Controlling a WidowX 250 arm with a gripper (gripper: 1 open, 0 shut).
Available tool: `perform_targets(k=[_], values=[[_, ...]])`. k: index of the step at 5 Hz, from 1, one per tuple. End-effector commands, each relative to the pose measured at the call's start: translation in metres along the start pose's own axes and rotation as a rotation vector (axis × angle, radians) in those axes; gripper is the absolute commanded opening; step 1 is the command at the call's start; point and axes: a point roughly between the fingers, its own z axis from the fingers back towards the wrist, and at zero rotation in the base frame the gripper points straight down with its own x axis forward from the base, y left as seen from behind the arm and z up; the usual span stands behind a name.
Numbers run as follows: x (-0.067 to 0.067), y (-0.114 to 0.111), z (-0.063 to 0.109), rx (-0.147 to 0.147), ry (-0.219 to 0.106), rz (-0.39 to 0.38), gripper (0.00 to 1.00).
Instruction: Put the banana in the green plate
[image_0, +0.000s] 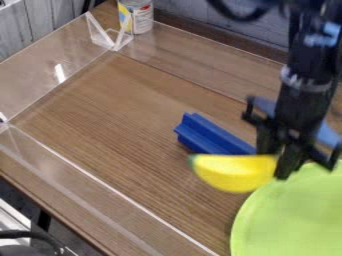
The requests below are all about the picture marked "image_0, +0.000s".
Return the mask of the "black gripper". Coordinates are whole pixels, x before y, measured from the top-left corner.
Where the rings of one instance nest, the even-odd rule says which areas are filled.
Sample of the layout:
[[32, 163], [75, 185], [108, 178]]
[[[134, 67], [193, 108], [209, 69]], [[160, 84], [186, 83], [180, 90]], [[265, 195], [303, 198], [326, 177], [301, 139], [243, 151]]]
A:
[[275, 177], [286, 180], [311, 160], [333, 170], [342, 141], [326, 131], [326, 114], [337, 89], [337, 76], [303, 76], [293, 67], [281, 70], [277, 101], [250, 96], [242, 119], [257, 129], [257, 154], [275, 155]]

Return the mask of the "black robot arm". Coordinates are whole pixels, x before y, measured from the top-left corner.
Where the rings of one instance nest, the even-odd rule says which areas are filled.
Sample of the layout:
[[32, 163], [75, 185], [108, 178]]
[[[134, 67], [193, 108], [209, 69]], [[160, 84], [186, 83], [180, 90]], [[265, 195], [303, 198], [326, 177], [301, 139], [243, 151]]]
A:
[[247, 98], [243, 119], [257, 128], [257, 153], [275, 154], [274, 176], [286, 179], [311, 160], [335, 167], [342, 139], [326, 115], [342, 75], [342, 0], [293, 0], [289, 60], [278, 98]]

